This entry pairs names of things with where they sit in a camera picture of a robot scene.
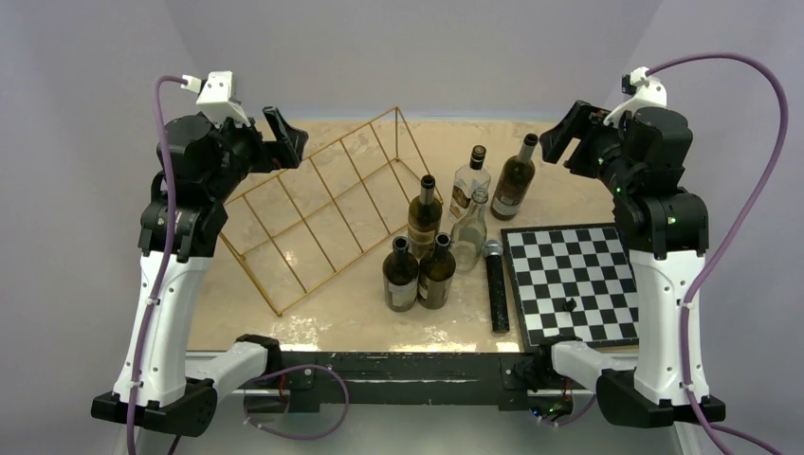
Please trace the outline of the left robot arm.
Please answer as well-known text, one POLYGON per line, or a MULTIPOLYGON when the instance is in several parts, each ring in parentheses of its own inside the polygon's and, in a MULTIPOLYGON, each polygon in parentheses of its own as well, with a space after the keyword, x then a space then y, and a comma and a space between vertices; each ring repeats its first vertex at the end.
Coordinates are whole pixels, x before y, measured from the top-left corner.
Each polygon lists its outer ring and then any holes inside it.
POLYGON ((308 139, 280 111, 264 111, 272 140, 232 119, 202 114, 166 126, 169 156, 160 161, 140 217, 140 294, 123 368, 113 389, 92 403, 94 418, 150 431, 197 437, 218 403, 252 380, 269 388, 282 378, 279 342, 243 335, 217 357, 188 367, 194 307, 228 215, 225 203, 252 173, 295 169, 308 139))

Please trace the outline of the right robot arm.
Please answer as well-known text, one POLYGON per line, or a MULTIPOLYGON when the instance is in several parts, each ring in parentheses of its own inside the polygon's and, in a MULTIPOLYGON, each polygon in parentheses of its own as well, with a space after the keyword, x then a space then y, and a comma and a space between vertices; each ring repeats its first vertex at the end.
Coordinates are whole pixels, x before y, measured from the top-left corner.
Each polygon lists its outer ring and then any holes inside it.
POLYGON ((554 337, 532 372, 546 386, 568 377, 593 391, 616 426, 718 423, 726 406, 705 378, 693 288, 705 266, 708 210, 680 186, 692 132, 683 115, 665 107, 629 111, 614 125, 605 115, 579 100, 539 142, 544 161, 562 162, 612 195, 637 291, 637 361, 629 368, 581 340, 554 337))

